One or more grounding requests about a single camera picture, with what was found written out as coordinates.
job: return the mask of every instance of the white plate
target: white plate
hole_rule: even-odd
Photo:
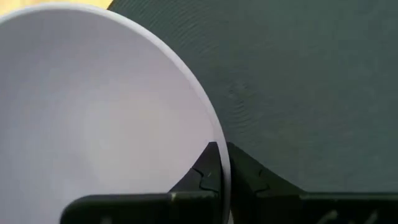
[[[227,214],[220,124],[161,40],[80,4],[0,19],[0,223],[58,223],[89,194],[167,192],[209,141],[220,148]]]

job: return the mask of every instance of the black plastic part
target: black plastic part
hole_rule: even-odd
[[[398,223],[398,194],[309,193],[228,143],[235,224]]]
[[[221,223],[221,162],[209,143],[184,178],[164,194],[89,195],[68,205],[61,224]]]

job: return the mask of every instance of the black holder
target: black holder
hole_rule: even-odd
[[[235,224],[398,223],[398,194],[308,193],[266,169],[232,143],[231,210]],[[90,195],[72,202],[61,224],[220,224],[222,172],[217,143],[170,192]]]

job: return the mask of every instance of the yellow background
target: yellow background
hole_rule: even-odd
[[[0,15],[3,15],[9,11],[20,9],[25,6],[38,4],[42,2],[55,2],[54,0],[0,0]],[[57,1],[57,2],[78,2],[85,4],[92,4],[94,6],[102,7],[106,9],[112,0],[69,0],[69,1]]]

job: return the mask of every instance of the dark green surface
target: dark green surface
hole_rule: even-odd
[[[190,67],[226,138],[305,190],[398,192],[398,2],[115,0]]]

